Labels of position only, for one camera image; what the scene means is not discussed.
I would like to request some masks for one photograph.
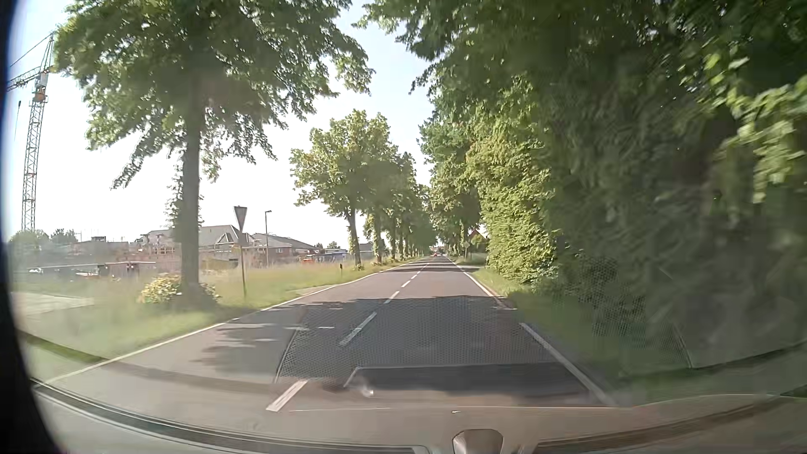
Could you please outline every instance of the roof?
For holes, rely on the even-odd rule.
[[[381,238],[381,247],[383,249],[387,248],[387,244],[384,242],[384,238]],[[373,243],[358,243],[358,251],[359,252],[373,252]]]
[[[240,232],[232,225],[203,225],[199,227],[199,245],[238,243]]]
[[[280,237],[278,235],[273,235],[271,233],[269,235],[269,238],[274,238],[276,241],[284,242],[286,244],[290,244],[291,247],[293,247],[295,249],[317,249],[317,248],[315,248],[314,246],[312,246],[312,245],[310,245],[308,243],[304,243],[304,242],[301,242],[299,240],[295,240],[294,238]]]
[[[166,244],[174,242],[170,229],[152,230],[144,235],[148,237],[149,244]]]
[[[263,246],[266,244],[266,234],[265,233],[253,233],[252,237],[255,238],[257,244]],[[287,242],[280,242],[272,235],[269,236],[269,247],[293,247],[290,243]]]
[[[150,244],[174,243],[171,229],[152,230],[146,233]],[[240,232],[232,225],[203,225],[199,227],[199,245],[211,246],[215,244],[238,243]]]

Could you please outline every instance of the road sign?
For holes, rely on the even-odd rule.
[[[238,220],[238,231],[244,231],[244,219],[247,217],[247,208],[246,207],[232,207],[233,210],[236,212],[236,220]]]
[[[247,299],[247,279],[244,274],[244,246],[247,244],[247,234],[244,233],[244,220],[247,218],[247,208],[246,207],[232,207],[232,209],[236,212],[236,220],[238,221],[238,243],[240,247],[238,248],[240,252],[240,258],[238,262],[241,264],[241,283],[244,286],[244,301]]]

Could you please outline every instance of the flowering shrub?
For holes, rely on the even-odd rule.
[[[215,294],[215,288],[205,283],[200,284],[203,292],[212,299],[219,296]],[[179,275],[159,275],[153,281],[146,284],[140,292],[138,301],[145,304],[164,304],[171,301],[175,296],[181,296],[179,291]]]

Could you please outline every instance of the construction crane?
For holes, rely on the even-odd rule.
[[[45,95],[45,88],[48,85],[48,74],[53,71],[53,33],[45,36],[36,46],[42,44],[45,40],[48,40],[48,45],[45,47],[45,54],[42,57],[40,65],[12,78],[6,84],[6,92],[9,92],[15,88],[26,86],[31,81],[34,82],[34,96],[29,104],[31,114],[28,117],[28,134],[25,140],[25,167],[23,169],[22,230],[31,231],[36,228],[36,169],[39,166],[40,160],[42,115],[44,114],[45,103],[48,101],[48,96]]]

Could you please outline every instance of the asphalt road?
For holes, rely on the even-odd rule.
[[[291,412],[602,406],[585,377],[558,362],[516,312],[448,259],[428,258],[53,385],[125,410],[237,431],[280,431]]]

